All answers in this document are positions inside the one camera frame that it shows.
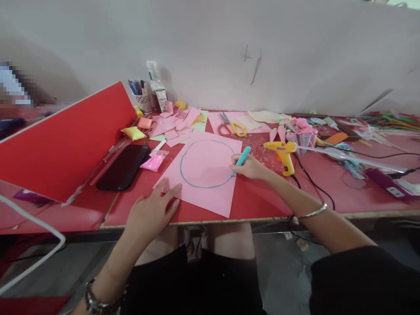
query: yellow glue gun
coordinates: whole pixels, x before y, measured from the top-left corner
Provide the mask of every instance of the yellow glue gun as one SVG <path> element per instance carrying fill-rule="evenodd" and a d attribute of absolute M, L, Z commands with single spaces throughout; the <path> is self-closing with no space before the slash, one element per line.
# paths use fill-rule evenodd
<path fill-rule="evenodd" d="M 283 176 L 292 176 L 294 174 L 294 167 L 292 164 L 292 159 L 290 159 L 290 153 L 296 152 L 297 147 L 295 142 L 266 142 L 262 145 L 268 150 L 273 150 L 277 152 L 282 163 L 283 163 Z"/>

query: pen holder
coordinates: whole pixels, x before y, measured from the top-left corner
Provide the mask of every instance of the pen holder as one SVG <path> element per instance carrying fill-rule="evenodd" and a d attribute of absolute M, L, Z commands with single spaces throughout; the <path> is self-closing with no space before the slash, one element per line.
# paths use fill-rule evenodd
<path fill-rule="evenodd" d="M 149 94 L 145 95 L 135 95 L 137 102 L 139 103 L 139 107 L 144 115 L 150 114 L 152 112 L 152 104 L 150 103 L 150 96 Z"/>

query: pink plastic bag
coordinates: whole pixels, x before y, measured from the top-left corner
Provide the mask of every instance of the pink plastic bag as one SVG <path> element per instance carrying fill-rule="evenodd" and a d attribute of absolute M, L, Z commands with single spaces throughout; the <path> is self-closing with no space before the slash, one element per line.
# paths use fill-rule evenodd
<path fill-rule="evenodd" d="M 144 162 L 140 167 L 148 169 L 149 171 L 157 172 L 159 166 L 162 164 L 169 151 L 152 151 L 152 157 Z"/>

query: black shorts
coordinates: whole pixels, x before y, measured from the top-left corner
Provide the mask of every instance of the black shorts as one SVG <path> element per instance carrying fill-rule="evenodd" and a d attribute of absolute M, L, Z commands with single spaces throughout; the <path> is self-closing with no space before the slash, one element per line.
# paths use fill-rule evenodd
<path fill-rule="evenodd" d="M 265 314 L 255 259 L 203 250 L 196 266 L 186 247 L 133 268 L 121 314 Z"/>

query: table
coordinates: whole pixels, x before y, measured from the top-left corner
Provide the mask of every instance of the table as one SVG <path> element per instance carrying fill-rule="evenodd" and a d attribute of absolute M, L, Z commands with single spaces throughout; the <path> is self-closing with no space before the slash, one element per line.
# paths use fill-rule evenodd
<path fill-rule="evenodd" d="M 206 131 L 212 132 L 210 122 L 207 123 Z M 398 136 L 388 137 L 388 139 L 411 152 L 420 153 L 418 143 L 413 140 Z M 252 154 L 267 167 L 278 173 L 282 172 L 282 165 L 276 160 L 276 154 L 272 151 L 264 152 L 260 146 L 262 143 L 269 141 L 267 133 L 251 133 L 247 138 L 240 140 L 244 142 L 243 147 L 251 146 Z M 134 144 L 145 143 L 147 142 L 143 139 Z M 158 142 L 149 141 L 148 144 L 153 149 Z M 359 142 L 351 143 L 356 151 L 366 154 L 401 153 L 392 147 L 375 142 L 372 142 L 372 144 L 372 147 L 367 147 Z M 65 207 L 61 207 L 60 204 L 47 204 L 36 209 L 30 203 L 15 199 L 13 201 L 27 212 L 61 232 L 122 228 L 134 201 L 140 195 L 148 196 L 151 193 L 153 185 L 182 149 L 182 145 L 179 144 L 173 148 L 165 145 L 162 149 L 168 150 L 170 153 L 159 172 L 142 170 L 130 189 L 125 192 L 101 192 L 94 186 L 87 185 L 76 200 L 70 206 Z M 325 200 L 331 206 L 328 197 L 312 186 L 297 165 L 294 157 L 292 159 L 296 176 L 302 188 L 313 196 Z M 420 164 L 420 158 L 417 156 L 392 157 L 380 161 L 406 168 L 418 167 Z M 398 201 L 370 179 L 365 181 L 354 179 L 347 171 L 340 169 L 338 165 L 324 155 L 307 152 L 301 158 L 301 162 L 315 183 L 334 198 L 337 211 L 350 219 L 420 215 L 420 201 L 411 204 Z M 406 179 L 419 183 L 420 172 L 412 173 Z M 18 187 L 0 182 L 0 194 L 5 197 L 11 199 L 18 190 Z M 0 203 L 0 210 L 0 235 L 45 232 L 42 227 L 22 218 L 2 203 Z M 235 185 L 229 219 L 181 201 L 179 210 L 173 216 L 171 224 L 283 221 L 290 215 L 291 211 L 284 202 L 263 182 L 250 180 L 239 175 Z"/>
<path fill-rule="evenodd" d="M 207 122 L 207 132 L 213 132 L 210 122 Z M 241 139 L 245 146 L 251 146 L 251 152 L 268 168 L 281 173 L 282 164 L 276 160 L 276 153 L 266 151 L 260 146 L 269 141 L 267 133 L 250 133 L 247 138 Z M 418 144 L 405 137 L 388 137 L 391 142 L 413 153 L 420 154 Z M 150 141 L 149 145 L 154 148 L 157 141 Z M 355 151 L 370 155 L 383 156 L 389 154 L 401 153 L 400 150 L 386 145 L 372 142 L 372 147 L 367 147 L 360 142 L 350 143 Z M 162 164 L 159 172 L 143 170 L 138 175 L 135 182 L 128 191 L 120 192 L 117 196 L 110 212 L 101 228 L 121 228 L 124 226 L 130 208 L 134 201 L 141 195 L 148 196 L 153 185 L 160 178 L 161 174 L 169 166 L 182 145 L 176 145 L 169 148 L 164 145 L 162 150 L 168 150 L 170 153 Z M 336 203 L 336 210 L 345 214 L 348 218 L 367 218 L 367 217 L 395 217 L 395 216 L 414 216 L 420 215 L 420 200 L 410 204 L 394 199 L 385 190 L 381 189 L 370 179 L 354 179 L 346 170 L 341 169 L 336 163 L 331 161 L 325 155 L 316 152 L 307 152 L 301 158 L 303 166 L 306 168 L 314 182 L 328 192 Z M 420 158 L 418 156 L 398 156 L 383 159 L 381 162 L 402 166 L 406 168 L 418 167 Z M 319 192 L 308 180 L 303 171 L 299 168 L 294 159 L 296 177 L 302 185 L 303 190 L 320 198 L 331 206 L 331 201 L 322 192 Z M 420 174 L 412 173 L 406 177 L 407 180 L 420 182 Z M 232 209 L 230 218 L 227 219 L 218 214 L 199 208 L 187 202 L 181 201 L 178 211 L 171 220 L 172 225 L 176 224 L 210 224 L 221 222 L 261 222 L 285 220 L 292 213 L 285 203 L 278 197 L 264 182 L 250 180 L 239 175 L 236 180 Z"/>

